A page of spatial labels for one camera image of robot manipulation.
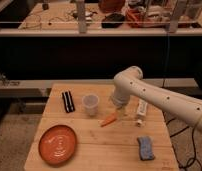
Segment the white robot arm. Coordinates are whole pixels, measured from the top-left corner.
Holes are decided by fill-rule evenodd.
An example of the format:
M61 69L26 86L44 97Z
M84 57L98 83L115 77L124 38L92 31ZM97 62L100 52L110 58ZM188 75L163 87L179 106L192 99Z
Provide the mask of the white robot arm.
M126 106L131 95L137 96L202 133L202 100L145 83L142 77L143 72L137 66L114 76L111 100L117 108Z

